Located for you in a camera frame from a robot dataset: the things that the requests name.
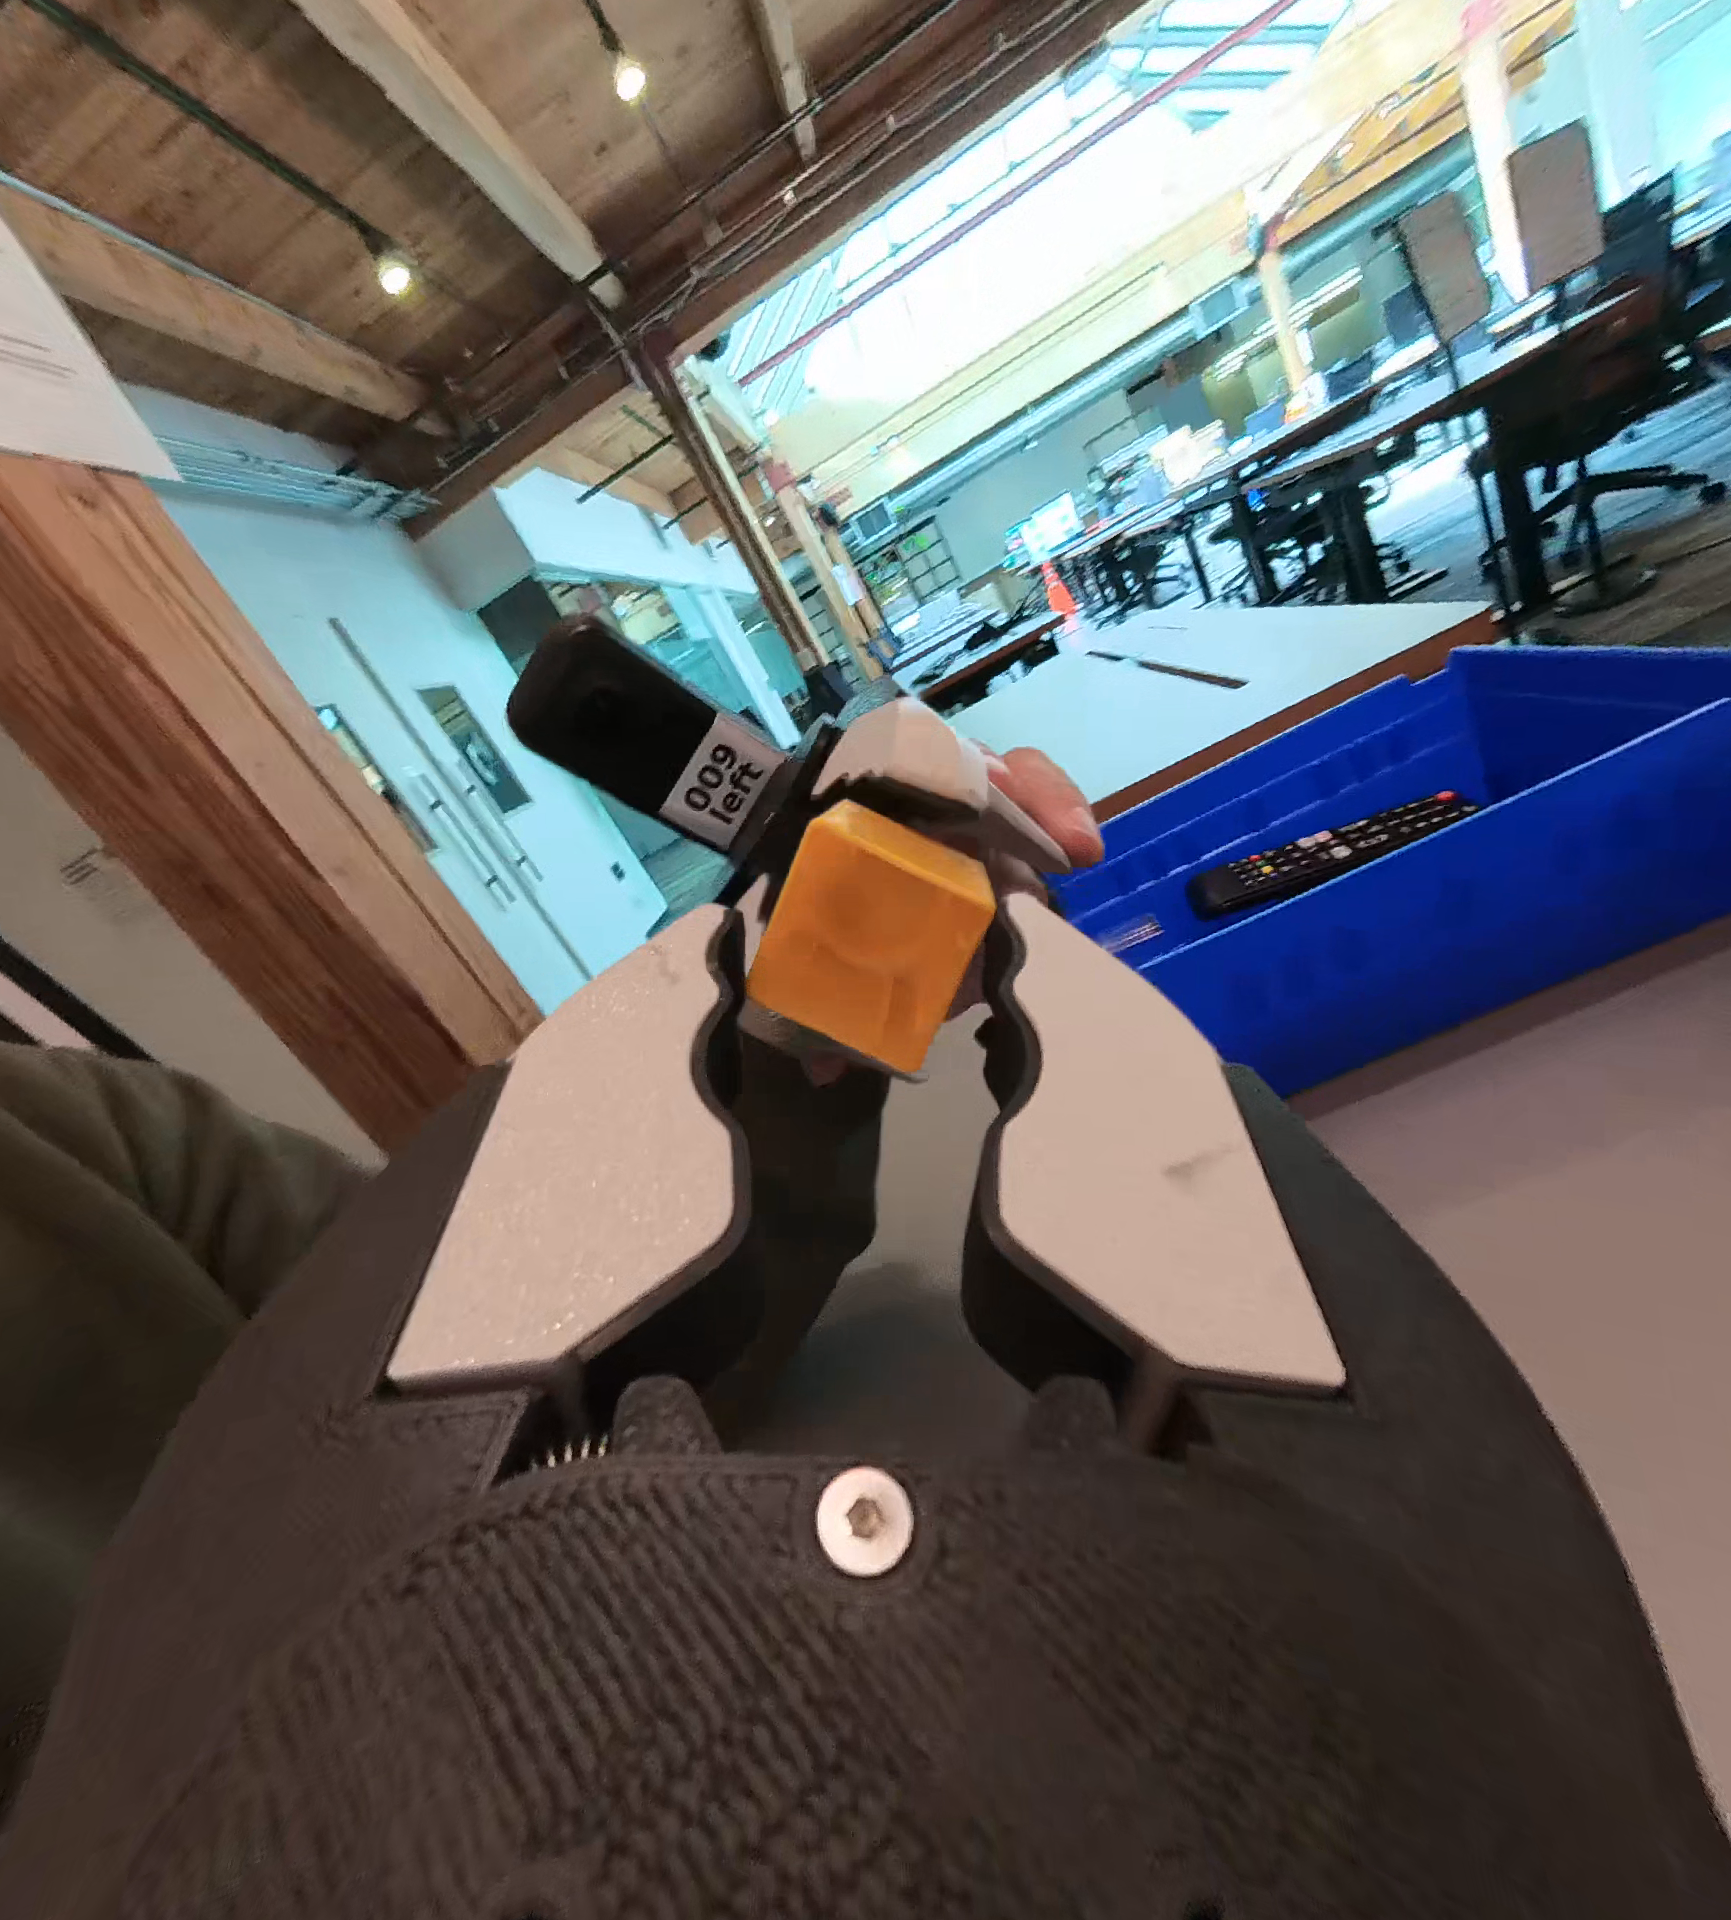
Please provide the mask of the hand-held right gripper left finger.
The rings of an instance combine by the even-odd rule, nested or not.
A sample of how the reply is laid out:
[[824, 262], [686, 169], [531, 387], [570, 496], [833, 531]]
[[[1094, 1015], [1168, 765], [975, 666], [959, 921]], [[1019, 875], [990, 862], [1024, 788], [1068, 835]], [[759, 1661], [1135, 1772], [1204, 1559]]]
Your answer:
[[390, 1388], [570, 1379], [737, 1251], [750, 1151], [711, 1069], [737, 1068], [743, 932], [693, 909], [517, 1046]]

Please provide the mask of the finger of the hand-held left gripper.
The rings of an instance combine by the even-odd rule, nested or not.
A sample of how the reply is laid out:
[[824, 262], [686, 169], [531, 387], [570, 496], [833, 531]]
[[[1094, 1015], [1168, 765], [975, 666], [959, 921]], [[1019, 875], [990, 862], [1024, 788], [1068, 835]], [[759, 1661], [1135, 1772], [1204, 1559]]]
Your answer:
[[859, 803], [960, 851], [1003, 851], [1034, 873], [1069, 854], [993, 776], [997, 757], [922, 701], [887, 701], [841, 732], [810, 784], [810, 812]]
[[762, 1003], [743, 1003], [737, 1025], [755, 1043], [772, 1046], [786, 1057], [802, 1063], [806, 1075], [816, 1087], [830, 1087], [849, 1073], [878, 1075], [882, 1082], [922, 1084], [927, 1068], [906, 1069], [882, 1060], [878, 1054], [841, 1043], [837, 1037], [816, 1032], [800, 1021], [790, 1021]]

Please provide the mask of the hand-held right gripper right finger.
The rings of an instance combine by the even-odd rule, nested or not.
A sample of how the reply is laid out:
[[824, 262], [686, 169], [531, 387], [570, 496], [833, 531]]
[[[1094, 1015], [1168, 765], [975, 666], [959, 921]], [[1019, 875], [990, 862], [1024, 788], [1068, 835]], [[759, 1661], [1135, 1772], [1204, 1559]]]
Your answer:
[[1096, 1382], [1147, 1448], [1201, 1388], [1338, 1400], [1345, 1357], [1213, 1043], [1027, 893], [1000, 906], [985, 1004], [975, 1345], [1027, 1390]]

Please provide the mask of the yellow cube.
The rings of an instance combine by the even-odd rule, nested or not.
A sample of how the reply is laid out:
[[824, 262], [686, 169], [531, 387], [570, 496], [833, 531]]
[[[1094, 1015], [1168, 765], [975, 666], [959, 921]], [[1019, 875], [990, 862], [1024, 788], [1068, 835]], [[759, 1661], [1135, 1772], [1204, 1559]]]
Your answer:
[[912, 1075], [993, 916], [982, 854], [843, 800], [806, 826], [743, 993], [825, 1046]]

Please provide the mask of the blue plastic bin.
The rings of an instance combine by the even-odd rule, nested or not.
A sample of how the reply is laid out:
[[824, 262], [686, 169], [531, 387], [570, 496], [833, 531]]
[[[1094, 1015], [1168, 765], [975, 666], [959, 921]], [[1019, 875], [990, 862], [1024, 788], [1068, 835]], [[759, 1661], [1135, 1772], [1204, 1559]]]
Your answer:
[[[1188, 879], [1436, 790], [1475, 816], [1204, 923]], [[1279, 1094], [1731, 916], [1731, 650], [1460, 647], [1104, 829], [1069, 923]]]

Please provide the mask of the person's left forearm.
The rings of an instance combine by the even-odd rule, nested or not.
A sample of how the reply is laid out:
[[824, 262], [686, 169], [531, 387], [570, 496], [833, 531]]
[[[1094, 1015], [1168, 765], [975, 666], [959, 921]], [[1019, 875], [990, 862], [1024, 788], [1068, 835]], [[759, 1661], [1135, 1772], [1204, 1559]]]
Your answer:
[[368, 1175], [180, 1069], [0, 1043], [0, 1819], [96, 1554]]

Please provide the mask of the person's left hand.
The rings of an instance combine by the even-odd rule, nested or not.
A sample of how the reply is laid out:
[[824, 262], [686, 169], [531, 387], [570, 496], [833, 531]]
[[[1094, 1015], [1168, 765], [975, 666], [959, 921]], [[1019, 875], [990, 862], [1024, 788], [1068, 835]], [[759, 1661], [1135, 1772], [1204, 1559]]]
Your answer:
[[1059, 846], [1072, 869], [1087, 869], [1101, 862], [1101, 829], [1090, 803], [1069, 772], [1044, 750], [982, 750], [988, 778], [997, 793], [1028, 816], [1037, 831]]

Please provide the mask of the long grey desk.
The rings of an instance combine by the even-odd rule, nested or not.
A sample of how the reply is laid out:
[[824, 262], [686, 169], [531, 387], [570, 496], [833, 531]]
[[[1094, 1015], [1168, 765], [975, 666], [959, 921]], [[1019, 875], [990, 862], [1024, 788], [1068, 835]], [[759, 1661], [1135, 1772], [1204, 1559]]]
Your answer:
[[990, 750], [1040, 750], [1099, 819], [1391, 678], [1429, 678], [1492, 643], [1485, 603], [1212, 606], [1081, 629], [950, 725]]

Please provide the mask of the black remote control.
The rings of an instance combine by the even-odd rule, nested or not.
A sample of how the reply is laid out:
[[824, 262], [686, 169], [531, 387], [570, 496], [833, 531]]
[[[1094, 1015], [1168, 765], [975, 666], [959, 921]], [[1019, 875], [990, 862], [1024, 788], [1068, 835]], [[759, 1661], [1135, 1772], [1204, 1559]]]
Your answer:
[[1436, 790], [1354, 824], [1313, 829], [1282, 846], [1209, 866], [1188, 879], [1188, 906], [1204, 921], [1225, 921], [1251, 909], [1279, 906], [1323, 887], [1335, 875], [1364, 869], [1378, 859], [1413, 846], [1485, 812], [1481, 803]]

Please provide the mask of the wooden pillar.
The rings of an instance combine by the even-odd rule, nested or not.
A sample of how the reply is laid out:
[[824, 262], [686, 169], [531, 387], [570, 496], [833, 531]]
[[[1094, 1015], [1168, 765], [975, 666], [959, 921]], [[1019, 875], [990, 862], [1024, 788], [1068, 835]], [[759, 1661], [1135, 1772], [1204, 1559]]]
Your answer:
[[0, 725], [376, 1147], [540, 1023], [143, 480], [0, 453]]

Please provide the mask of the grey hanging panel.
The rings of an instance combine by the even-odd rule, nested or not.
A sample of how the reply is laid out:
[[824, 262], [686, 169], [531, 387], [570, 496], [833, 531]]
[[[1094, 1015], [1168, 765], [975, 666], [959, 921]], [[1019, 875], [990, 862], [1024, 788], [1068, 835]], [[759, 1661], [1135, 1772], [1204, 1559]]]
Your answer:
[[1589, 124], [1564, 124], [1506, 159], [1519, 216], [1529, 290], [1550, 290], [1595, 268], [1604, 233]]
[[1492, 312], [1492, 288], [1460, 197], [1442, 190], [1404, 209], [1397, 234], [1404, 269], [1425, 303], [1432, 334], [1436, 343], [1456, 347]]

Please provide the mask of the wooden desk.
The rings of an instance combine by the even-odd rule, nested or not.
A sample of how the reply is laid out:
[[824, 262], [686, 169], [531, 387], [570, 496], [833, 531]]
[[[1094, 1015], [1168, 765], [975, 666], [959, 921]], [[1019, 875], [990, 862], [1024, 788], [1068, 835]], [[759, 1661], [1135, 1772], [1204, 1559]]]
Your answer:
[[1231, 525], [1257, 562], [1260, 603], [1290, 596], [1269, 566], [1269, 534], [1316, 534], [1306, 591], [1345, 606], [1398, 603], [1439, 574], [1382, 557], [1367, 488], [1391, 477], [1429, 430], [1479, 424], [1464, 453], [1475, 488], [1479, 577], [1511, 635], [1554, 610], [1600, 610], [1642, 591], [1603, 543], [1600, 500], [1623, 491], [1700, 494], [1719, 477], [1648, 465], [1607, 468], [1604, 450], [1641, 424], [1716, 390], [1731, 372], [1731, 316], [1675, 338], [1682, 312], [1661, 281], [1613, 294], [1517, 347], [1450, 368], [1416, 396], [1351, 405], [1348, 424], [1290, 453], [1256, 455], [1231, 480]]

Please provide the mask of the black office chair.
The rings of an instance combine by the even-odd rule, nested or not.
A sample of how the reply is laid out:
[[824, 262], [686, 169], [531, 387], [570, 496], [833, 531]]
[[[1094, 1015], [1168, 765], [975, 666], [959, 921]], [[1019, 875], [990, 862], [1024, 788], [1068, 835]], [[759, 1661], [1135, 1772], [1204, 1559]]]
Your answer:
[[1694, 491], [1701, 504], [1726, 502], [1729, 485], [1704, 471], [1673, 465], [1589, 468], [1632, 425], [1694, 396], [1704, 378], [1688, 347], [1685, 269], [1673, 253], [1673, 183], [1632, 193], [1604, 215], [1600, 294], [1632, 303], [1623, 331], [1603, 328], [1570, 362], [1572, 409], [1560, 416], [1554, 444], [1572, 468], [1564, 491], [1570, 531], [1560, 546], [1585, 569], [1554, 588], [1564, 615], [1607, 610], [1652, 581], [1648, 574], [1604, 553], [1600, 500], [1619, 491]]

